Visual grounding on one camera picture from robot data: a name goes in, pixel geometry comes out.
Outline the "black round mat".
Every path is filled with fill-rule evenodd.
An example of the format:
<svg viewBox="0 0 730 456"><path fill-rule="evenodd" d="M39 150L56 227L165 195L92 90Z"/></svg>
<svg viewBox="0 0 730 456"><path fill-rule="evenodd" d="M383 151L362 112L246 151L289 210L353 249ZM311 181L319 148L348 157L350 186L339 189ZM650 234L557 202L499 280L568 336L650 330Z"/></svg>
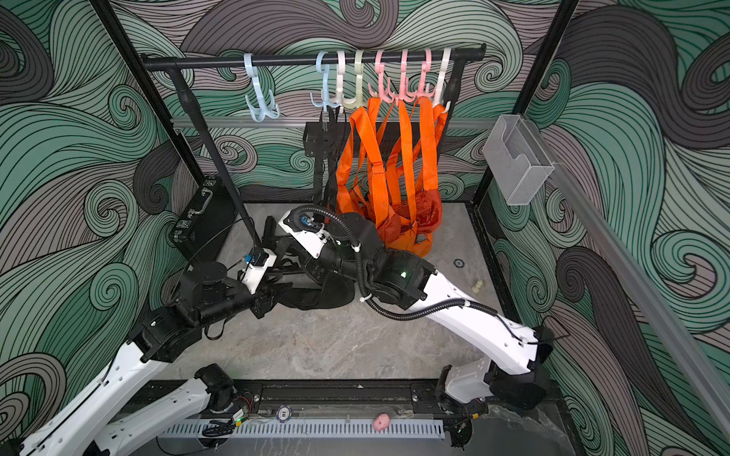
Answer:
<svg viewBox="0 0 730 456"><path fill-rule="evenodd" d="M355 298L355 284L350 279L334 272L326 272L324 279L317 281L300 269L281 271L270 269L266 279L274 284L283 284L278 303L300 311L330 310L344 307Z"/></svg>

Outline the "red-orange drawstring bag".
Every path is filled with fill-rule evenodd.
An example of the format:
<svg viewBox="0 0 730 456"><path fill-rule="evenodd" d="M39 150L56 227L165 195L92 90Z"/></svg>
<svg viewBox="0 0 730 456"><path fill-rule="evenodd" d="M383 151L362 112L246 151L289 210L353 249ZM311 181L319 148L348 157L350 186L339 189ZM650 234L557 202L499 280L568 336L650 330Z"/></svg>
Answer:
<svg viewBox="0 0 730 456"><path fill-rule="evenodd" d="M371 98L350 116L351 132L336 169L336 210L360 214L380 231L398 231L401 219L391 205L380 151L385 127L376 128L381 103Z"/></svg>
<svg viewBox="0 0 730 456"><path fill-rule="evenodd" d="M412 123L405 104L398 105L401 136L393 146L386 166L391 205L410 223L417 223L421 235L433 235L441 222L443 205L438 191L438 172L434 175L428 163L428 133L433 119L432 101L417 99L419 142L414 142Z"/></svg>

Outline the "black bag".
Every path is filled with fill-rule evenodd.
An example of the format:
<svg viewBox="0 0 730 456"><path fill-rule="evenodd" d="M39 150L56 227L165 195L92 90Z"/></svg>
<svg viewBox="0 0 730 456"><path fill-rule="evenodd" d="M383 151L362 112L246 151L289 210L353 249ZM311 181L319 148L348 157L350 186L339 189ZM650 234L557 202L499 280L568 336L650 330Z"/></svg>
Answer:
<svg viewBox="0 0 730 456"><path fill-rule="evenodd" d="M324 123L345 122L346 114L343 108L329 108L321 113L318 121ZM311 157L314 159L313 171L313 197L315 204L334 209L336 206L336 168L340 159L324 155L322 157Z"/></svg>

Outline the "orange sling bag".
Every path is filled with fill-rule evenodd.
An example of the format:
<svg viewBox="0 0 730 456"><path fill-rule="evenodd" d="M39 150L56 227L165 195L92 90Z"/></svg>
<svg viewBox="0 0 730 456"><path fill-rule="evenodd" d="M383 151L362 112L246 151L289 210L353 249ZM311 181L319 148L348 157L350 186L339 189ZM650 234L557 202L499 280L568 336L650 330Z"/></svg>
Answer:
<svg viewBox="0 0 730 456"><path fill-rule="evenodd" d="M429 129L427 130L428 133L428 145L427 145L427 151L429 152L428 155L428 163L430 166L430 169L434 175L437 174L437 161L438 161L438 154L437 154L437 148L439 146L439 143L441 141L441 138L443 136L445 127L446 127L446 121L448 120L448 112L442 104L435 104L432 108L432 114L433 119L430 123Z"/></svg>

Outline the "large orange backpack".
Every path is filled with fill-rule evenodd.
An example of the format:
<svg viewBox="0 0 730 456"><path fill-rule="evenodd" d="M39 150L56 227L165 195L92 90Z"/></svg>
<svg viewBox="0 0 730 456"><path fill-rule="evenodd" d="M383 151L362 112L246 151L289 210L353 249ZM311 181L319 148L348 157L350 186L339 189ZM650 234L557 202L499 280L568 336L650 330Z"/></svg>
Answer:
<svg viewBox="0 0 730 456"><path fill-rule="evenodd" d="M378 227L378 235L390 249L407 251L425 258L433 247L433 236L420 239L417 223L410 223L399 215L393 215Z"/></svg>

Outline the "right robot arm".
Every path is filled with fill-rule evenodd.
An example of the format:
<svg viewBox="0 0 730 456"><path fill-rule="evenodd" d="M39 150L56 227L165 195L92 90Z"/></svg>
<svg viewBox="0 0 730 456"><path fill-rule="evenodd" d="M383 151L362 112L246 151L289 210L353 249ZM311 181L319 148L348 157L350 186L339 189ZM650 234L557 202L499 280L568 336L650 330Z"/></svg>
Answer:
<svg viewBox="0 0 730 456"><path fill-rule="evenodd" d="M421 256L387 247L375 225L357 213L304 205L288 211L279 226L317 266L353 281L361 301L379 315L429 318L483 353L479 361L443 370L437 397L445 407L496 399L531 410L547 397L544 363L554 340L548 328L524 326L478 302Z"/></svg>

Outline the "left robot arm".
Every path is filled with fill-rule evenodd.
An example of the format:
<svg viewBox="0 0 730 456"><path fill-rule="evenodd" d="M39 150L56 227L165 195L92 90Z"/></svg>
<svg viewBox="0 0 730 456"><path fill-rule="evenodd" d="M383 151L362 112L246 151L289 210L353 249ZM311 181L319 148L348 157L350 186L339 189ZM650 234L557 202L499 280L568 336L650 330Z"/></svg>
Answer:
<svg viewBox="0 0 730 456"><path fill-rule="evenodd" d="M117 351L81 393L46 425L1 447L4 455L129 455L173 423L209 409L228 413L237 393L217 365L122 420L117 413L149 380L205 329L246 310L263 317L290 289L266 279L263 266L250 266L242 280L216 261L198 263L182 274L174 298L138 322Z"/></svg>

